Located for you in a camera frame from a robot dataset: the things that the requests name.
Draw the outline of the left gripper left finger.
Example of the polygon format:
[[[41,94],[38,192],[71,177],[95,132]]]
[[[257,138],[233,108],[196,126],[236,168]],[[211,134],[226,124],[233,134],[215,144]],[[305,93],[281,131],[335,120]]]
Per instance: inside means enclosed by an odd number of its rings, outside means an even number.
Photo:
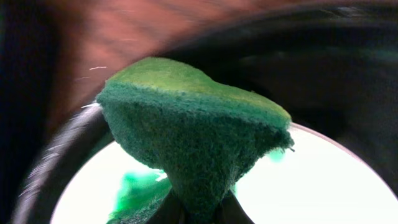
[[[167,194],[146,224],[183,224],[183,205],[173,190]]]

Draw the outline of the green scrub sponge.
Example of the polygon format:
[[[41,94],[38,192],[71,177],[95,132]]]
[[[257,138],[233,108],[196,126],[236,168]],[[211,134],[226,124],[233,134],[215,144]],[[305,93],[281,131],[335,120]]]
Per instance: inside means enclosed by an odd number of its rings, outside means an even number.
[[[292,118],[281,106],[167,58],[121,70],[96,100],[115,141],[167,174],[193,223],[208,223],[260,158],[294,145]]]

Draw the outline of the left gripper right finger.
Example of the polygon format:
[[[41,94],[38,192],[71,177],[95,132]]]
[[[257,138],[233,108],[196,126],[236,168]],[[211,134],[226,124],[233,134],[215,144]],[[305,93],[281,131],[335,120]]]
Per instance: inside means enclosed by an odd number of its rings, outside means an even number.
[[[217,208],[217,224],[254,224],[232,191],[228,191]]]

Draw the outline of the white plate with green smear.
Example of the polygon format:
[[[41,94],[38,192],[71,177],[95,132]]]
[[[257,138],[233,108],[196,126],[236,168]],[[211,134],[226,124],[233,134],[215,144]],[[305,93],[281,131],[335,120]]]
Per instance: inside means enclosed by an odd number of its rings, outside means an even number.
[[[253,222],[397,224],[396,196],[365,162],[311,129],[289,131],[293,148],[259,159],[232,188]],[[164,171],[109,142],[69,182],[50,221],[106,223],[169,189]]]

